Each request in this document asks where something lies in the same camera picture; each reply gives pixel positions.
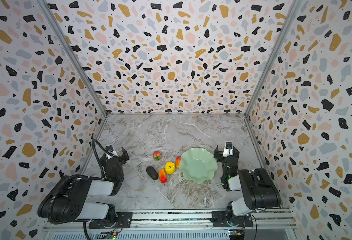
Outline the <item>green scalloped fruit bowl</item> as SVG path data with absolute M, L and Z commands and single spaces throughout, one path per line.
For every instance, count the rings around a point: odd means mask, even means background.
M 181 155 L 179 169 L 186 180 L 202 184 L 213 179 L 218 165 L 208 150 L 191 148 Z

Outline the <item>red yellow fake mango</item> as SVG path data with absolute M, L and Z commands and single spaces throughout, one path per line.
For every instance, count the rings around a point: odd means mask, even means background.
M 165 169 L 161 169 L 159 171 L 159 179 L 162 184 L 165 184 L 167 182 L 167 173 L 166 173 Z

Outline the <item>yellow fake fruit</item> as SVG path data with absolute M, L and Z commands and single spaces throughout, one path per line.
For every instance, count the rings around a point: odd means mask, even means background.
M 168 175 L 172 175 L 176 171 L 176 164 L 173 162 L 167 162 L 165 165 L 165 171 Z

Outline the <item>red orange fake peach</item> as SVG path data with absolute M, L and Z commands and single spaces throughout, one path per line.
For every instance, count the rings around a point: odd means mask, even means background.
M 180 162 L 181 162 L 181 157 L 177 157 L 177 158 L 176 158 L 176 162 L 175 162 L 177 169 L 179 168 Z

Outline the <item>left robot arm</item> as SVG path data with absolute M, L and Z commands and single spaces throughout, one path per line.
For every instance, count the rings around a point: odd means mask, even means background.
M 115 196 L 124 181 L 123 165 L 130 159 L 122 148 L 118 156 L 112 146 L 108 146 L 99 159 L 104 175 L 88 177 L 84 175 L 63 176 L 38 207 L 38 216 L 53 225 L 72 222 L 95 221 L 102 228 L 123 225 L 118 219 L 115 206 L 92 203 L 89 197 Z

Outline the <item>red fake strawberry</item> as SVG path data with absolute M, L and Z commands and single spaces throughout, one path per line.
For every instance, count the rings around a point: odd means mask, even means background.
M 153 158 L 155 161 L 159 161 L 162 158 L 162 154 L 159 151 L 154 151 Z

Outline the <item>dark fake avocado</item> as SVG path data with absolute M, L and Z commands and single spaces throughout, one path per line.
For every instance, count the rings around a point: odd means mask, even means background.
M 147 167 L 146 172 L 152 180 L 159 179 L 159 174 L 154 167 L 152 167 L 152 166 Z

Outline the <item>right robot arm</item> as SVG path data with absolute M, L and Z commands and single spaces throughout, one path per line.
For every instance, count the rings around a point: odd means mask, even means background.
M 214 158 L 222 164 L 221 185 L 227 192 L 241 192 L 242 196 L 228 203 L 225 211 L 213 211 L 215 228 L 252 227 L 251 214 L 259 210 L 279 207 L 281 197 L 273 180 L 264 168 L 239 169 L 240 152 L 231 142 L 225 143 L 223 151 L 214 150 Z

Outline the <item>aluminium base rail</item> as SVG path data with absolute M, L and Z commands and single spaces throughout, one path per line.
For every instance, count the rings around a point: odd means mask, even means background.
M 46 224 L 43 240 L 298 240 L 288 209 L 258 210 L 229 222 L 224 209 L 122 210 L 116 221 Z

